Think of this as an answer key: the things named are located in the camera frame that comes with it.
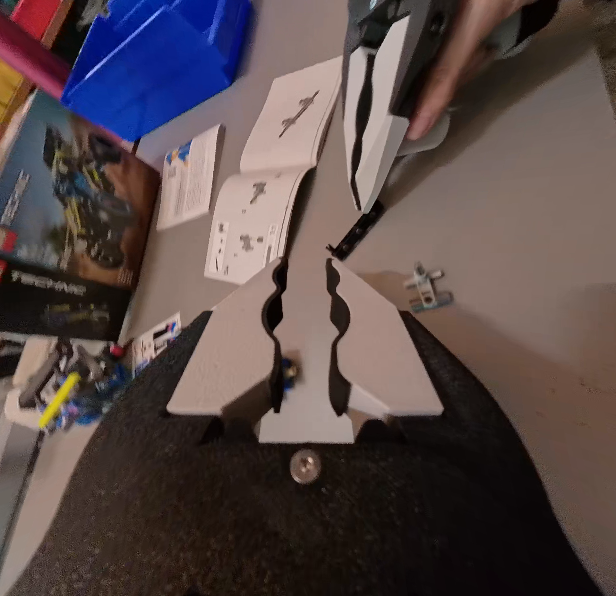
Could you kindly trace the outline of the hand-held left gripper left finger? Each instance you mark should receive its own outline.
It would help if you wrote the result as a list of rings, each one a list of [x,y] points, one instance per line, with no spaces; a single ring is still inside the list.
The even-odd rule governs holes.
[[[256,423],[279,413],[284,375],[275,329],[288,260],[277,258],[215,306],[166,409]]]

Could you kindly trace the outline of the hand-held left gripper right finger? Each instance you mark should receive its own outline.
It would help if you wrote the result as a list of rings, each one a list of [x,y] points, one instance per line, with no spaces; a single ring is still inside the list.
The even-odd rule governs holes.
[[[443,404],[402,312],[337,259],[327,259],[326,277],[337,332],[328,373],[335,414],[440,416]]]

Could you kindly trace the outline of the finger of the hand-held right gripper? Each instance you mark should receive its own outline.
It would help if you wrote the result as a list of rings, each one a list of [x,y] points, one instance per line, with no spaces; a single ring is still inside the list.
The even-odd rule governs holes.
[[[366,62],[365,87],[370,106],[359,161],[359,201],[363,213],[372,208],[381,192],[409,123],[407,117],[393,115],[390,110],[409,24],[409,16],[395,22],[381,47],[368,55]]]
[[[372,51],[357,48],[346,61],[344,75],[344,144],[349,187],[354,206],[362,209],[356,173],[362,155],[362,138],[372,105]]]

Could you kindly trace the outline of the blue lego sub-assembly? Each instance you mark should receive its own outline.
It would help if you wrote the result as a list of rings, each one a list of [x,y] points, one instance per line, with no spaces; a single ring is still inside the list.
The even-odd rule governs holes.
[[[297,350],[284,353],[281,357],[283,390],[285,393],[296,388],[303,380],[301,353]]]

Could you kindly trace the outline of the black lego beam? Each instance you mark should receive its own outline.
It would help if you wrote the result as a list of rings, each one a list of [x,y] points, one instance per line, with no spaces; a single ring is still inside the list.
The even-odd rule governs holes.
[[[380,200],[374,202],[370,211],[362,214],[342,240],[336,245],[328,244],[327,252],[339,261],[345,261],[357,246],[366,238],[369,232],[379,222],[384,213],[384,205]]]

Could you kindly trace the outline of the open lego instruction booklet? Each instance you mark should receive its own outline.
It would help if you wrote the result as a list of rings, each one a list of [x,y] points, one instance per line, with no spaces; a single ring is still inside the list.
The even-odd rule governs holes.
[[[204,277],[245,284],[285,255],[297,195],[319,162],[342,68],[338,56],[273,81],[239,172],[217,195]]]

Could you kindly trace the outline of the lego sticker sheet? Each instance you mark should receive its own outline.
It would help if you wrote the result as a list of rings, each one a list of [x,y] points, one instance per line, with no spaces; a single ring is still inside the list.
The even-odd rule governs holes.
[[[151,361],[174,342],[182,330],[178,312],[133,340],[131,348],[133,377],[138,376]]]

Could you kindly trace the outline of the grey lego cross connector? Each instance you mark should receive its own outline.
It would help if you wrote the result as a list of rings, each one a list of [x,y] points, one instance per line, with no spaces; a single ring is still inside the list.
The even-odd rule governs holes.
[[[442,269],[427,271],[426,267],[417,261],[411,277],[404,281],[404,289],[412,290],[416,296],[409,301],[410,311],[414,314],[424,313],[451,305],[453,294],[448,291],[438,291],[435,283],[445,276]]]

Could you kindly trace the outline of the tray of Lego parts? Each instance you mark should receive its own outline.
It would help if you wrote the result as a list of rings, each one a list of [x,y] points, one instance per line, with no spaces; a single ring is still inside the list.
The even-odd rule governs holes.
[[[128,347],[104,343],[91,353],[82,343],[53,339],[42,364],[17,392],[17,414],[51,435],[99,420],[131,380]]]

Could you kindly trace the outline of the lego set box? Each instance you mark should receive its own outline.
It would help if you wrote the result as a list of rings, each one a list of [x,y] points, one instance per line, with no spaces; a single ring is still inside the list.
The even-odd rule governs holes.
[[[1,332],[119,339],[160,180],[33,92],[1,140]]]

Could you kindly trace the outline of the person's right hand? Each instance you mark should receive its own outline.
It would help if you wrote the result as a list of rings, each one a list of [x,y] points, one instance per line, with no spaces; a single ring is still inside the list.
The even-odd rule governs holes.
[[[537,0],[461,0],[455,25],[424,86],[406,138],[423,138],[456,92],[492,59],[486,40],[502,21]]]

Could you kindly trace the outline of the blue plastic storage bin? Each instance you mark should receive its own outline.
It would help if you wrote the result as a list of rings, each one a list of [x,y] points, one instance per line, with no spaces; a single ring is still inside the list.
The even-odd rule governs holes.
[[[60,102],[135,141],[232,84],[246,37],[247,17],[239,18],[239,27],[211,37],[167,7],[128,36],[97,17]]]
[[[106,21],[114,31],[127,36],[151,17],[164,11],[177,15],[197,33],[207,38],[221,26],[233,25],[245,3],[250,0],[110,0]]]

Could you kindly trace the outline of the white printed leaflet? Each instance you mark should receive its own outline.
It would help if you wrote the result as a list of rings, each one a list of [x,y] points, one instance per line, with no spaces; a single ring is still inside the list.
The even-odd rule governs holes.
[[[219,123],[165,155],[157,231],[209,213],[225,130]]]

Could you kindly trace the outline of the red container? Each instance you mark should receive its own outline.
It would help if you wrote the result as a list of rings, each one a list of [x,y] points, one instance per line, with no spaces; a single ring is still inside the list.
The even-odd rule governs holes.
[[[19,0],[9,18],[43,46],[51,48],[73,3],[74,0]]]

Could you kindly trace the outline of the magenta board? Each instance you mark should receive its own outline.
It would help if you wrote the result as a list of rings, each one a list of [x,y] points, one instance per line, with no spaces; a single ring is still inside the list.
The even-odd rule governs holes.
[[[61,99],[71,67],[1,14],[1,59],[47,95]]]

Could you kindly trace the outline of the yellow box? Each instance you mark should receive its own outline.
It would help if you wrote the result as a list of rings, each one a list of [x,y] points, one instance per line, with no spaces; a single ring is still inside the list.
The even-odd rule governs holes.
[[[1,124],[11,122],[15,112],[26,101],[32,87],[28,79],[1,60]]]

